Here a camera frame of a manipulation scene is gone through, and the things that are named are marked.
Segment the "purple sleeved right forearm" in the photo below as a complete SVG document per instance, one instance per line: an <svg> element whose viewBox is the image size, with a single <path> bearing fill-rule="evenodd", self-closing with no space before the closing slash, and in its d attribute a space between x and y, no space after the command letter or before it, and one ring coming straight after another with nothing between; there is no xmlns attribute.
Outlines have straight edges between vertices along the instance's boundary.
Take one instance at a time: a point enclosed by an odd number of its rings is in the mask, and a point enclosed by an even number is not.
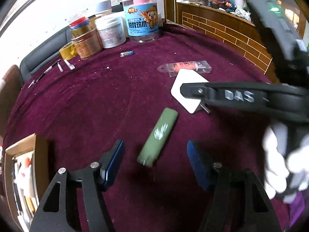
<svg viewBox="0 0 309 232"><path fill-rule="evenodd" d="M300 219L301 215L307 217L308 214L306 213L308 213L308 189L297 192L294 201L289 204L289 227L292 228Z"/></svg>

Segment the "white gloved right hand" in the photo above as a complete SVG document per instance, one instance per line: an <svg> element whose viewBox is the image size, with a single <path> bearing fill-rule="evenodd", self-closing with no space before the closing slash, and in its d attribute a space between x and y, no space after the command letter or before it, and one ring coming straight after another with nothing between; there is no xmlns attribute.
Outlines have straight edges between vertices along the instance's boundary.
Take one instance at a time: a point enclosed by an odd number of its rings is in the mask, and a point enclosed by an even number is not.
<svg viewBox="0 0 309 232"><path fill-rule="evenodd" d="M308 189L308 134L297 142L297 148L282 155L288 144L288 127L281 122L273 122L265 130L262 147L265 152L264 184L270 200L284 193L288 188L298 192ZM301 175L302 181L292 180L288 186L289 176Z"/></svg>

